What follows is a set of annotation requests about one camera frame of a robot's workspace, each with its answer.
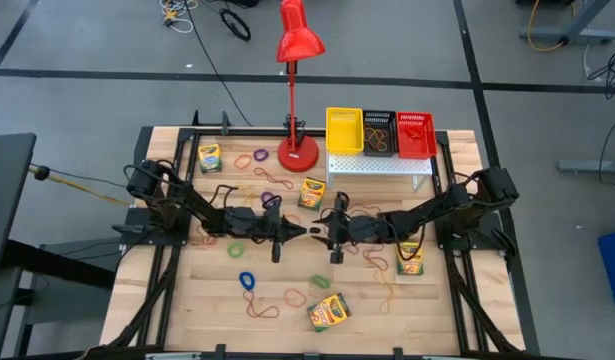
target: lamp shade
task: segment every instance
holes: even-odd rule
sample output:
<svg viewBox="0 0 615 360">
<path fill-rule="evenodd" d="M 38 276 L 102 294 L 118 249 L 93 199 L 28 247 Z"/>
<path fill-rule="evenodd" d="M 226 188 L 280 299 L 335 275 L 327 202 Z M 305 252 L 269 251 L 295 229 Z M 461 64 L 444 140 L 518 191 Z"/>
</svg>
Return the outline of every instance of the lamp shade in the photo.
<svg viewBox="0 0 615 360">
<path fill-rule="evenodd" d="M 298 61 L 325 52 L 323 42 L 307 26 L 302 0 L 283 0 L 280 4 L 280 16 L 285 33 L 278 44 L 276 61 Z"/>
</svg>

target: concrete floor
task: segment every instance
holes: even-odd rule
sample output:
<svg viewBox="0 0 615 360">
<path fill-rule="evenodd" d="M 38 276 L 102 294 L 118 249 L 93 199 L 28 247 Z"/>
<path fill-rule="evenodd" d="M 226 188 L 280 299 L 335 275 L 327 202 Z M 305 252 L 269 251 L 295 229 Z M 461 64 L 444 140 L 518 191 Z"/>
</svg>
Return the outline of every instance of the concrete floor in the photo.
<svg viewBox="0 0 615 360">
<path fill-rule="evenodd" d="M 438 128 L 476 131 L 485 158 L 452 0 L 305 2 L 310 25 L 328 52 L 301 62 L 301 75 L 431 81 L 421 86 L 301 84 L 298 114 L 309 125 L 324 126 L 327 106 L 427 111 L 435 115 Z M 585 80 L 584 47 L 535 53 L 518 39 L 529 9 L 512 0 L 463 3 L 482 82 L 600 85 Z M 0 46 L 27 4 L 0 0 Z M 114 79 L 115 72 L 212 72 L 192 34 L 159 25 L 156 1 L 121 4 L 40 0 L 0 64 L 0 69 L 80 77 L 16 77 L 0 71 L 0 134 L 36 133 L 34 162 L 122 182 L 122 166 L 132 160 L 141 126 L 189 123 L 196 109 L 201 121 L 218 121 L 226 110 L 234 123 L 243 124 L 219 83 Z M 252 30 L 249 43 L 234 38 L 206 8 L 192 10 L 222 74 L 278 75 L 284 70 L 275 62 L 278 5 L 279 0 L 262 0 L 256 8 L 237 10 Z M 564 24 L 569 16 L 561 8 L 541 9 L 536 23 Z M 615 1 L 592 25 L 615 30 Z M 589 66 L 604 65 L 614 50 L 615 43 L 592 47 Z M 82 79 L 84 71 L 102 73 L 98 79 Z M 244 77 L 228 86 L 255 125 L 279 124 L 286 113 L 286 86 L 254 80 Z M 433 88 L 433 81 L 467 87 Z M 598 236 L 615 231 L 615 189 L 598 184 L 594 176 L 555 170 L 559 159 L 598 158 L 615 121 L 615 98 L 566 91 L 486 91 L 485 101 L 501 165 L 521 194 L 512 213 L 541 353 L 615 359 L 615 305 L 596 246 Z M 615 159 L 615 134 L 607 157 Z M 129 200 L 122 189 L 88 185 Z M 110 226 L 121 222 L 124 213 L 123 207 L 60 185 L 28 181 L 12 238 L 41 244 L 110 237 L 115 235 Z M 91 346 L 101 326 L 102 318 L 44 325 L 35 331 L 30 353 Z"/>
</svg>

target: white metal shelf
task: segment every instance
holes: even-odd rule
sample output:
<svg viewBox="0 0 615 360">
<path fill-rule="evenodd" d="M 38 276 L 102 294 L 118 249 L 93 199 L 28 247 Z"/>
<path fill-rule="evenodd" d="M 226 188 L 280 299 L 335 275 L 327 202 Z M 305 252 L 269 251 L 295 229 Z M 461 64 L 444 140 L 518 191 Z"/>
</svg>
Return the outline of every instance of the white metal shelf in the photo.
<svg viewBox="0 0 615 360">
<path fill-rule="evenodd" d="M 431 161 L 392 157 L 333 155 L 327 152 L 327 186 L 334 183 L 334 175 L 412 175 L 414 191 L 431 177 Z"/>
</svg>

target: red basket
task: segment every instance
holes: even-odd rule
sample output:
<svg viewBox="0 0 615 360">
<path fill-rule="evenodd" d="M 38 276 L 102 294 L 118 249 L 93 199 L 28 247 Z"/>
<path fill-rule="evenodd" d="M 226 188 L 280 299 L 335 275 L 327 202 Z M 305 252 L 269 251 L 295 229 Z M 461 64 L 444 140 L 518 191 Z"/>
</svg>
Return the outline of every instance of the red basket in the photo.
<svg viewBox="0 0 615 360">
<path fill-rule="evenodd" d="M 398 156 L 429 159 L 438 153 L 434 117 L 428 113 L 398 112 Z"/>
</svg>

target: black basket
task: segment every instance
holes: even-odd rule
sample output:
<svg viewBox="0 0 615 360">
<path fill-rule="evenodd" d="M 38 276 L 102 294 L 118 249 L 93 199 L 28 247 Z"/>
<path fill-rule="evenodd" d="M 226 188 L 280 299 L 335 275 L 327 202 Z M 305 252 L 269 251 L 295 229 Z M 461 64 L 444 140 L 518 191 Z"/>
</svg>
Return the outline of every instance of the black basket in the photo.
<svg viewBox="0 0 615 360">
<path fill-rule="evenodd" d="M 395 111 L 363 110 L 363 132 L 366 156 L 389 157 L 398 152 Z"/>
</svg>

